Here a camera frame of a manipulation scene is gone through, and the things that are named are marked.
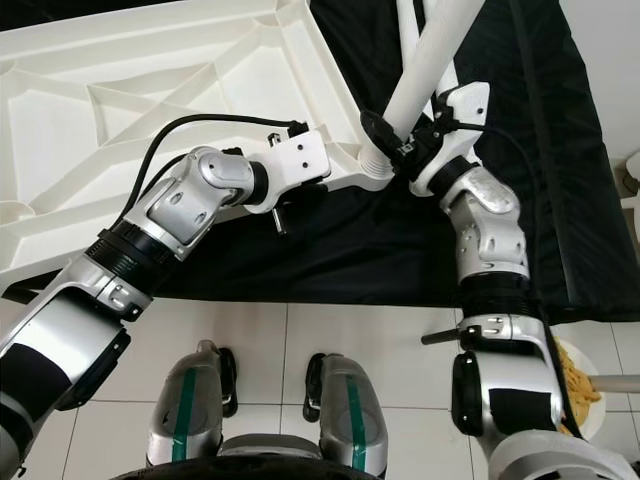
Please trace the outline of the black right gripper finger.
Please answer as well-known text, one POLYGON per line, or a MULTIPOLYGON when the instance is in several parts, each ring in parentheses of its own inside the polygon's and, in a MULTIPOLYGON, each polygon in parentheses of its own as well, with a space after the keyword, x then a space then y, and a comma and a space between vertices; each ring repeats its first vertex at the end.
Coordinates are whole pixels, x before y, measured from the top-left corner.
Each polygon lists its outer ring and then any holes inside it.
POLYGON ((369 137, 371 145, 383 154, 389 161, 401 161, 403 154, 401 147, 404 141, 399 138, 392 125, 380 114, 371 110, 362 110, 360 123, 369 137))

